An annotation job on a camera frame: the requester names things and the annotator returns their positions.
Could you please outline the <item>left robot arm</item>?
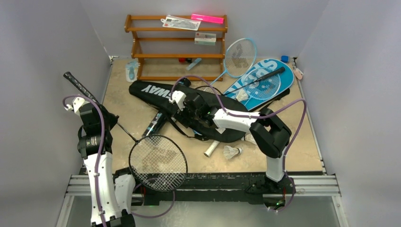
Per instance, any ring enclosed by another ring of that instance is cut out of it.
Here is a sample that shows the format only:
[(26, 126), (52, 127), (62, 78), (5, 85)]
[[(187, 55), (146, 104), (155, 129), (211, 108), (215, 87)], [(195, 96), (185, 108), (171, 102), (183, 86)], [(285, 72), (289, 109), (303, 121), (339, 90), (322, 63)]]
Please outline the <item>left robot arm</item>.
[(78, 131), (78, 151), (84, 159), (91, 192), (93, 227), (133, 227), (131, 194), (140, 190), (141, 180), (122, 169), (112, 174), (112, 141), (110, 129), (117, 118), (83, 98), (73, 101), (74, 113), (83, 125)]

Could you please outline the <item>black badminton racket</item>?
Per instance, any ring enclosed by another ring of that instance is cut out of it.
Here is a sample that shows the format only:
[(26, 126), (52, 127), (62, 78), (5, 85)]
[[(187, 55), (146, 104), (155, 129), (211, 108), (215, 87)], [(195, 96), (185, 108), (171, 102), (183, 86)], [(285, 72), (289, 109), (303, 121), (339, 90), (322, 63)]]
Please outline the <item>black badminton racket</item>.
[[(69, 71), (63, 74), (84, 98), (92, 104), (101, 104)], [(129, 153), (129, 169), (144, 186), (158, 192), (170, 192), (182, 185), (188, 165), (180, 147), (164, 135), (148, 135), (134, 139)]]

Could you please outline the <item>black Crossway racket bag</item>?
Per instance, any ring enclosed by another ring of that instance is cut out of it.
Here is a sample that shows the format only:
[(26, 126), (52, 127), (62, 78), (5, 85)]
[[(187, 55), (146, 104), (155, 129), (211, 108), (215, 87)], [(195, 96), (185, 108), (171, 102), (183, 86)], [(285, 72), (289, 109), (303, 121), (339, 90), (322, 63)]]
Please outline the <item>black Crossway racket bag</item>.
[[(156, 108), (158, 111), (161, 111), (170, 124), (182, 135), (188, 137), (188, 138), (194, 138), (198, 139), (201, 141), (205, 140), (217, 140), (223, 143), (231, 143), (235, 142), (237, 140), (240, 140), (245, 136), (245, 132), (243, 131), (238, 131), (234, 129), (225, 129), (222, 133), (219, 133), (216, 129), (213, 128), (207, 128), (203, 126), (200, 122), (197, 120), (193, 119), (193, 117), (190, 117), (188, 114), (185, 115), (185, 113), (179, 113), (179, 109), (177, 105), (174, 105), (169, 102), (170, 99), (170, 92), (171, 89), (173, 88), (173, 85), (170, 84), (162, 84), (162, 83), (156, 83), (156, 82), (147, 82), (147, 81), (135, 81), (133, 82), (130, 87), (129, 87), (129, 93), (145, 103), (152, 105), (154, 108)], [(174, 91), (182, 91), (186, 95), (191, 94), (191, 93), (199, 93), (200, 96), (203, 97), (204, 101), (206, 104), (209, 106), (218, 106), (220, 107), (220, 104), (213, 93), (208, 93), (205, 91), (197, 90), (194, 88), (186, 87), (182, 84), (178, 84), (175, 87)], [(234, 110), (234, 111), (240, 111), (240, 112), (248, 112), (247, 108), (239, 101), (231, 99), (226, 96), (221, 96), (219, 95), (220, 100), (222, 101), (223, 106), (226, 109), (229, 110)], [(174, 118), (176, 122), (179, 122), (181, 125), (183, 125), (185, 128), (191, 128), (198, 133), (200, 133), (202, 136), (188, 136), (186, 133), (181, 130), (178, 125), (171, 120), (171, 118)]]

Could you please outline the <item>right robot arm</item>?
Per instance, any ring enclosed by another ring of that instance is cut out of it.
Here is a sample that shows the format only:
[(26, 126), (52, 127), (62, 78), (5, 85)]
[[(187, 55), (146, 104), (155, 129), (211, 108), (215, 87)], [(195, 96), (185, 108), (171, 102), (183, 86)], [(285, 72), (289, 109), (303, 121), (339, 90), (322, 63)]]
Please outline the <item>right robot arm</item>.
[(266, 188), (278, 192), (284, 186), (285, 154), (290, 145), (291, 130), (271, 109), (259, 112), (235, 111), (223, 106), (219, 96), (218, 106), (209, 105), (199, 93), (185, 94), (175, 91), (169, 102), (177, 105), (179, 112), (188, 120), (194, 120), (204, 128), (231, 129), (251, 134), (266, 156)]

